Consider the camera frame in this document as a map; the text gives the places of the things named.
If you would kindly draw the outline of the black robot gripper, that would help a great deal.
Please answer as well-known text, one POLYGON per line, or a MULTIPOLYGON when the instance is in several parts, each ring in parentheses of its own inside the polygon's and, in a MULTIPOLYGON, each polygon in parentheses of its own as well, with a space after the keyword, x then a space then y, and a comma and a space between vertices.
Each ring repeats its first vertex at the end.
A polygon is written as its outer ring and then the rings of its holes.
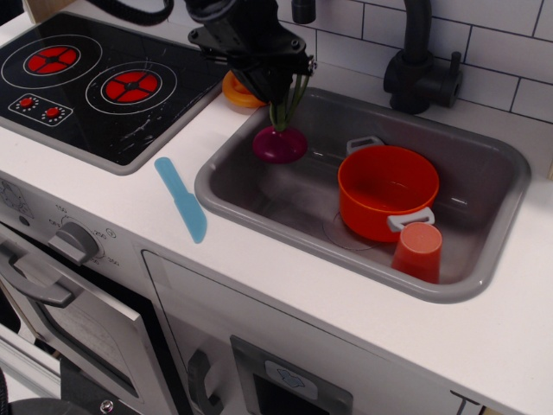
POLYGON ((187 1, 186 8, 200 25, 188 39, 209 58, 228 63, 240 98, 279 104, 295 75, 313 74, 315 60, 306 42, 279 22, 277 2, 187 1))

